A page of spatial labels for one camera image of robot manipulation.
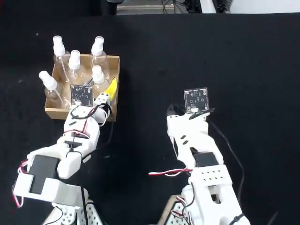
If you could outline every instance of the cardboard box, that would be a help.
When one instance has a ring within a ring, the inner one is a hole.
[[[111,77],[116,77],[117,84],[118,84],[116,99],[114,101],[114,104],[112,105],[113,121],[116,121],[116,118],[117,118],[117,104],[118,104],[118,92],[119,92],[120,57],[119,56],[111,56],[111,55],[109,55],[107,57],[108,57],[110,75],[111,75]],[[91,73],[90,55],[81,54],[80,55],[80,61],[81,61],[81,64],[87,69],[87,72]],[[57,70],[56,66],[54,66],[54,68],[53,68],[52,76],[58,82],[61,82],[61,78],[60,78],[60,75],[58,73],[58,70]],[[63,91],[62,95],[66,96],[68,99],[71,99],[70,85],[68,83],[65,83],[64,91]],[[48,99],[46,99],[45,112],[48,114],[48,116],[51,119],[65,120],[67,118],[69,110],[52,108],[50,106],[49,102],[48,102]]]

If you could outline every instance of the bottle cap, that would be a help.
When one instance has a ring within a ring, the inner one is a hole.
[[[71,51],[71,56],[69,59],[70,69],[79,69],[80,67],[80,52],[78,50]]]
[[[103,43],[104,43],[104,38],[101,37],[101,36],[97,36],[95,38],[95,42],[92,46],[92,55],[95,55],[95,56],[99,56],[102,54],[102,51],[103,51]]]
[[[63,56],[66,53],[61,36],[56,35],[53,37],[53,50],[56,56]]]
[[[48,90],[54,90],[57,88],[57,81],[52,76],[50,76],[47,71],[41,71],[38,74],[38,77],[43,81],[44,86]]]
[[[92,73],[93,73],[94,83],[96,84],[104,83],[105,78],[101,66],[93,66]]]

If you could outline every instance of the robotic arm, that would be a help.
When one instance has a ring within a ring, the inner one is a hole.
[[[176,157],[192,170],[189,185],[182,190],[187,203],[184,215],[190,214],[195,225],[250,225],[241,211],[222,154],[208,136],[207,90],[187,90],[185,100],[191,114],[174,112],[167,116]]]
[[[99,123],[100,126],[105,124],[110,116],[109,108],[109,94],[106,93],[99,95],[93,107],[72,105],[64,124],[64,133],[57,143],[27,155],[27,171],[22,168],[18,170],[14,195],[52,202],[53,206],[61,210],[61,222],[64,225],[73,224],[76,218],[75,224],[85,224],[82,210],[86,206],[83,199],[88,199],[88,192],[61,180],[70,178],[80,169],[82,162],[86,163],[90,159],[100,136]],[[89,209],[90,213],[95,213],[101,225],[94,207],[90,206]]]

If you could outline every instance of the black fabric backdrop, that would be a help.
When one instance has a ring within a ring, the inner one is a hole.
[[[186,175],[149,177],[183,167],[166,132],[171,103],[183,90],[208,87],[210,118],[245,167],[242,208],[254,225],[296,221],[299,207],[300,15],[138,15],[70,21],[0,23],[0,168],[3,224],[40,224],[50,203],[25,199],[15,209],[11,185],[17,167],[35,149],[54,144],[63,121],[44,112],[41,70],[51,71],[52,37],[67,49],[89,53],[105,37],[108,54],[121,61],[113,141],[98,150],[68,182],[83,185],[113,224],[156,223]],[[109,126],[102,134],[108,132]],[[233,187],[240,169],[224,140],[210,131]]]

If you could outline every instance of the circuit board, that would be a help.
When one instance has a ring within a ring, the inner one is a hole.
[[[198,113],[209,110],[207,88],[184,90],[186,113]]]
[[[72,85],[71,84],[71,98],[72,104],[80,102],[83,106],[93,106],[93,94],[92,87]]]

